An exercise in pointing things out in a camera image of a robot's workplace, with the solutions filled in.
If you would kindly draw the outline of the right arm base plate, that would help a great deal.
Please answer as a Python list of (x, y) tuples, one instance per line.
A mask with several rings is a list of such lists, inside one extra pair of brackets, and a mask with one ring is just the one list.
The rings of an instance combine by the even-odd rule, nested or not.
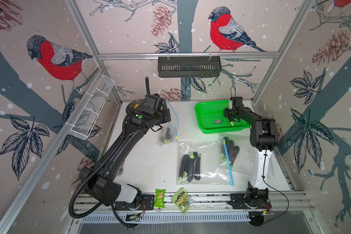
[(268, 196), (247, 195), (246, 193), (230, 194), (230, 201), (227, 204), (231, 205), (235, 210), (270, 210), (272, 208)]

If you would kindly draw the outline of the large clear zip-top bag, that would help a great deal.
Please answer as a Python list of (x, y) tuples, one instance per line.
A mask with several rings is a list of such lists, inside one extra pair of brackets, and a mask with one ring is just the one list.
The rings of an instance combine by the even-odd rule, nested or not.
[[(177, 185), (200, 184), (200, 185), (234, 185), (230, 169), (227, 165), (221, 165), (220, 162), (220, 141), (206, 142), (179, 142), (178, 159), (176, 169)], [(201, 154), (201, 179), (188, 182), (186, 179), (179, 182), (178, 173), (182, 157), (185, 154), (197, 152)]]

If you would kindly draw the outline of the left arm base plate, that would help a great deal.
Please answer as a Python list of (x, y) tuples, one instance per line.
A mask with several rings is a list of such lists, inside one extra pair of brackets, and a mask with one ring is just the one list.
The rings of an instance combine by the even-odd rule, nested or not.
[(154, 204), (154, 194), (141, 194), (132, 203), (116, 202), (114, 208), (116, 211), (152, 211)]

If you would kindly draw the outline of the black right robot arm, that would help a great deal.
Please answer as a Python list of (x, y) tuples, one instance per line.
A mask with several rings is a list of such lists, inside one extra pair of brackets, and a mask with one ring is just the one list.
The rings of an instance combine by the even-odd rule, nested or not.
[(267, 183), (269, 160), (278, 143), (277, 123), (243, 105), (242, 97), (231, 97), (224, 117), (230, 122), (245, 121), (250, 125), (250, 144), (258, 150), (253, 178), (248, 182), (246, 195), (240, 199), (248, 208), (270, 209)]

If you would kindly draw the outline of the small clear zip-top bag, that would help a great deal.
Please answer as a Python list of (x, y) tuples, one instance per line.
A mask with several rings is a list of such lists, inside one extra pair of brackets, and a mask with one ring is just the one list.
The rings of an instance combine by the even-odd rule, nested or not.
[[(232, 173), (241, 173), (253, 177), (254, 168), (256, 168), (258, 162), (257, 157), (259, 156), (259, 152), (250, 144), (249, 137), (233, 134), (219, 134), (218, 136), (221, 144), (223, 143), (223, 138), (227, 136), (230, 140), (234, 141), (235, 145), (240, 147), (240, 152), (234, 162), (233, 168), (231, 168)], [(227, 162), (223, 162), (221, 158), (220, 162), (221, 165), (227, 165)]]

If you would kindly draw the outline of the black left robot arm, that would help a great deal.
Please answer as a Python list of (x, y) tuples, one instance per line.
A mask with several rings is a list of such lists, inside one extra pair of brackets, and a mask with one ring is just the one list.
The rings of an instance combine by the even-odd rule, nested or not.
[[(169, 123), (171, 120), (166, 101), (159, 94), (151, 94), (148, 77), (145, 78), (145, 85), (146, 96), (144, 100), (126, 113), (122, 131), (116, 141), (100, 160), (91, 167), (84, 167), (80, 171), (81, 184), (72, 195), (68, 206), (68, 212), (72, 218), (86, 217), (104, 205), (112, 208), (115, 218), (127, 229), (137, 227), (137, 224), (126, 223), (119, 218), (114, 204), (125, 202), (135, 208), (139, 207), (143, 204), (141, 190), (130, 184), (120, 185), (114, 180), (119, 168), (139, 140), (155, 126), (161, 130), (163, 124)], [(74, 205), (82, 191), (95, 198), (98, 203), (90, 210), (78, 214), (74, 211)]]

